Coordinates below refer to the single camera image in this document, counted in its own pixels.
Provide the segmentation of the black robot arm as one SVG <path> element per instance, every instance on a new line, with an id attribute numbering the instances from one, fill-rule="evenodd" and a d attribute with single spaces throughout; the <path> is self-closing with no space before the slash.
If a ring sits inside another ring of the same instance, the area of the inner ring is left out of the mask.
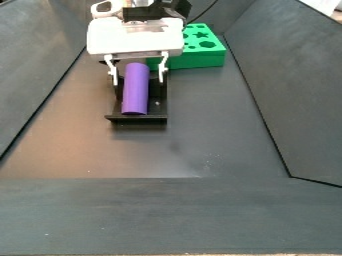
<path id="1" fill-rule="evenodd" d="M 119 84 L 115 62 L 123 59 L 160 57 L 157 75 L 164 81 L 168 58 L 183 53 L 189 10 L 187 0 L 153 0 L 133 7 L 125 7 L 123 0 L 103 0 L 91 6 L 87 51 L 107 64 L 113 86 Z"/>

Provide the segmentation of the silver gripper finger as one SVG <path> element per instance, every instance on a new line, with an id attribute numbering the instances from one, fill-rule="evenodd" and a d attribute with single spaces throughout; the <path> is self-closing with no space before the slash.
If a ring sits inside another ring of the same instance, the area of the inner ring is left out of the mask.
<path id="1" fill-rule="evenodd" d="M 109 68 L 108 74 L 112 77 L 112 85 L 117 86 L 117 68 L 111 54 L 104 55 L 104 62 Z"/>
<path id="2" fill-rule="evenodd" d="M 168 51 L 161 51 L 160 57 L 161 57 L 161 60 L 160 60 L 160 63 L 157 64 L 157 78 L 159 78 L 159 82 L 163 84 L 164 73 L 168 71 L 168 68 L 165 66 L 168 57 L 169 57 Z"/>

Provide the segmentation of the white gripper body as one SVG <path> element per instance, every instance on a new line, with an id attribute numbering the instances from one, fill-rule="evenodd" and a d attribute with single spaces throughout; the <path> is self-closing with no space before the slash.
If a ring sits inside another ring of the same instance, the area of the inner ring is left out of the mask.
<path id="1" fill-rule="evenodd" d="M 87 29 L 87 51 L 99 60 L 159 57 L 163 52 L 183 52 L 183 20 L 123 21 L 120 0 L 104 0 L 91 6 L 92 20 Z"/>

